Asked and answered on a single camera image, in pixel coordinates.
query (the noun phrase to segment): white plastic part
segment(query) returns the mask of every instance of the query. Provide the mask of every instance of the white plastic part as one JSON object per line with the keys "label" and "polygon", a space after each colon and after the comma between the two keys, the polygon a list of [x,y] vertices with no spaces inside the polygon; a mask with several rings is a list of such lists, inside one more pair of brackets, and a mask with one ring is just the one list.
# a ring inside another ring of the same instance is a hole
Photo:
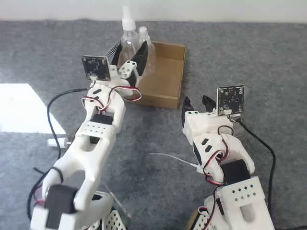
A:
{"label": "white plastic part", "polygon": [[[226,160],[222,162],[222,164],[243,159],[247,165],[249,173],[250,174],[254,173],[255,171],[254,161],[246,152],[241,141],[234,136],[223,133],[221,135],[218,135],[217,133],[205,133],[193,138],[193,142],[201,157],[201,168],[205,166],[206,162],[217,150],[222,150],[226,152],[225,144],[222,141],[223,139],[226,142],[226,144],[229,146],[229,156]],[[206,167],[206,170],[213,176],[213,179],[215,181],[220,183],[224,181],[223,171],[216,159],[213,159],[211,161],[211,163]]]}
{"label": "white plastic part", "polygon": [[112,125],[101,124],[98,122],[87,121],[83,122],[80,127],[79,134],[89,137],[104,138],[113,134],[114,127]]}
{"label": "white plastic part", "polygon": [[135,20],[132,18],[129,6],[123,6],[123,18],[122,18],[123,30],[131,31],[135,30]]}
{"label": "white plastic part", "polygon": [[260,202],[265,198],[258,177],[224,186],[220,192],[221,203],[227,209]]}
{"label": "white plastic part", "polygon": [[126,230],[118,211],[113,210],[106,220],[106,230]]}
{"label": "white plastic part", "polygon": [[[68,138],[58,138],[59,145],[61,149],[67,149],[68,145],[71,144],[71,142],[68,141]],[[56,147],[57,143],[54,138],[47,140],[47,146],[49,147]]]}
{"label": "white plastic part", "polygon": [[[88,96],[98,96],[103,104],[107,104],[110,88],[96,82],[93,88],[88,92]],[[111,103],[107,112],[114,113],[113,123],[109,130],[103,133],[97,144],[89,142],[89,134],[84,133],[83,127],[87,125],[93,115],[97,112],[94,103],[85,103],[86,118],[82,127],[76,133],[75,140],[67,149],[65,155],[56,161],[55,167],[59,168],[64,180],[73,175],[76,171],[85,172],[85,180],[80,187],[75,199],[74,205],[77,210],[85,210],[90,203],[101,178],[101,171],[106,159],[113,148],[116,134],[119,132],[122,120],[125,114],[125,105],[121,96],[113,91],[110,96]],[[55,170],[51,170],[43,182],[42,196],[46,198],[46,191],[54,184],[60,184],[59,174]]]}
{"label": "white plastic part", "polygon": [[136,62],[126,61],[119,69],[118,74],[122,79],[130,77],[131,73],[136,69]]}
{"label": "white plastic part", "polygon": [[[58,229],[80,230],[95,225],[101,219],[103,224],[106,223],[113,206],[113,198],[109,193],[97,191],[96,194],[102,198],[99,200],[91,200],[86,210],[73,214],[63,213]],[[32,214],[31,229],[45,230],[47,218],[48,210],[40,206],[35,206]]]}
{"label": "white plastic part", "polygon": [[226,116],[217,116],[216,113],[199,113],[190,111],[185,113],[185,123],[182,129],[187,136],[190,145],[193,144],[193,137],[204,133],[217,133],[219,126],[233,127],[233,123]]}
{"label": "white plastic part", "polygon": [[[216,198],[220,199],[224,211],[222,216],[219,208],[215,207],[212,222],[216,230],[274,230],[258,177],[224,186],[217,190]],[[213,196],[207,198],[204,205],[211,213]]]}

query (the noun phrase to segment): white robotic arm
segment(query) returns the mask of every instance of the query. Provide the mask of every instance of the white robotic arm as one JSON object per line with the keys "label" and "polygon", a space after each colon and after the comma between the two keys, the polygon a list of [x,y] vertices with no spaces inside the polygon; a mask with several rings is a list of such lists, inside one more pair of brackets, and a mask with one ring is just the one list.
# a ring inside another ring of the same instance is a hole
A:
{"label": "white robotic arm", "polygon": [[199,162],[197,171],[217,185],[191,229],[274,230],[259,178],[250,176],[255,171],[254,162],[234,136],[232,121],[243,112],[244,86],[222,89],[224,98],[218,97],[218,104],[206,113],[195,111],[188,98],[183,104],[183,133]]}
{"label": "white robotic arm", "polygon": [[[127,61],[119,70],[109,65],[106,57],[84,56],[83,65],[88,78],[94,81],[83,97],[86,117],[75,134],[65,155],[47,173],[42,185],[44,207],[35,206],[31,229],[78,230],[107,229],[113,198],[97,192],[102,168],[112,150],[125,114],[123,97],[133,95],[147,59],[147,44],[137,53],[143,57]],[[79,189],[62,185],[77,171],[84,171],[85,179]],[[117,213],[116,224],[125,229]]]}

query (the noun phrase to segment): cardboard box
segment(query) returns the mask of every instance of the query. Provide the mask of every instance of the cardboard box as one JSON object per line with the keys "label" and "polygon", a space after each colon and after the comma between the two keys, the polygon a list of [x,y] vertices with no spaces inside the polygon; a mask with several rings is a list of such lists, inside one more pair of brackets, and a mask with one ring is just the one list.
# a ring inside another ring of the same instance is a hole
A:
{"label": "cardboard box", "polygon": [[156,73],[141,80],[142,105],[177,109],[180,99],[185,46],[153,42],[156,51]]}

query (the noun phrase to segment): clear plastic bottle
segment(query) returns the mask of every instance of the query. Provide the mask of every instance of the clear plastic bottle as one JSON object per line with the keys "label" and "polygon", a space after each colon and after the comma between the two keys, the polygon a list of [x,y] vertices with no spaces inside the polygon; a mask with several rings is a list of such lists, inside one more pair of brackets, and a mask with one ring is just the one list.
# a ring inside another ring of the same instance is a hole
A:
{"label": "clear plastic bottle", "polygon": [[154,76],[155,75],[155,47],[150,40],[146,26],[141,26],[139,28],[139,33],[140,33],[141,41],[142,42],[147,41],[147,45],[148,45],[147,62],[146,62],[146,67],[145,67],[144,73],[142,74],[142,77]]}
{"label": "clear plastic bottle", "polygon": [[135,21],[130,14],[128,6],[123,6],[122,25],[124,35],[121,37],[120,44],[122,47],[122,56],[124,62],[131,60],[134,54],[141,47],[141,39],[137,32],[135,32]]}

